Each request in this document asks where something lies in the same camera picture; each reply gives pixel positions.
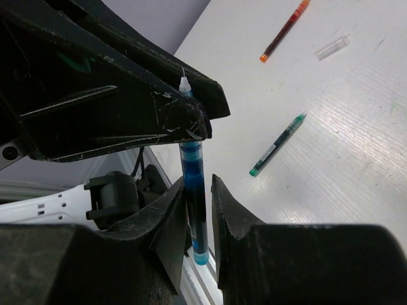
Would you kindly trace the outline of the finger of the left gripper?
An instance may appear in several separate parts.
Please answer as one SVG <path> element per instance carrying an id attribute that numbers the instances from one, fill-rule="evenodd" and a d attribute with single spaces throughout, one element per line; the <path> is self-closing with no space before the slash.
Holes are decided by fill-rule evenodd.
<path id="1" fill-rule="evenodd" d="M 102 1 L 46 3 L 169 86 L 177 89 L 184 74 L 192 87 L 193 97 L 203 104 L 209 119 L 230 115 L 226 96 L 217 81 L 146 39 Z"/>

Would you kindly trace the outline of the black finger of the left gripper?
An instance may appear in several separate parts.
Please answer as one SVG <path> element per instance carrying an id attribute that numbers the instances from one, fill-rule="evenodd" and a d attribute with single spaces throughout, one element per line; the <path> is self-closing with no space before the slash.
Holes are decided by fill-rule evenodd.
<path id="1" fill-rule="evenodd" d="M 1 154 L 73 162 L 205 140 L 207 112 L 47 1 L 1 2 Z"/>

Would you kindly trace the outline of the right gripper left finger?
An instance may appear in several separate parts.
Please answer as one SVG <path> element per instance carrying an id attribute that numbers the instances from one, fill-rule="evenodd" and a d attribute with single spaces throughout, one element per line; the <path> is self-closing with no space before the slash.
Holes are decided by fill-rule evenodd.
<path id="1" fill-rule="evenodd" d="M 141 203 L 130 176 L 1 205 L 2 304 L 171 304 L 186 239 L 184 183 Z"/>

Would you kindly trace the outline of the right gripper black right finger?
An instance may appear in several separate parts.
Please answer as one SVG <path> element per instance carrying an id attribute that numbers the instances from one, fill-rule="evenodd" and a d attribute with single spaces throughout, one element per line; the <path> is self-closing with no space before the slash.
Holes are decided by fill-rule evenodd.
<path id="1" fill-rule="evenodd" d="M 405 304 L 406 257 L 384 227 L 267 224 L 212 178 L 225 304 Z"/>

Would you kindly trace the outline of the light blue pen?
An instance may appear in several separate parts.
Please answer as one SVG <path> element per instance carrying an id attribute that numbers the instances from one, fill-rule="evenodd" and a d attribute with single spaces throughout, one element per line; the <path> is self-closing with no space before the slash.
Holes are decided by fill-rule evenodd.
<path id="1" fill-rule="evenodd" d="M 179 144 L 179 150 L 193 258 L 199 266 L 204 266 L 209 261 L 209 247 L 202 143 L 184 142 Z"/>

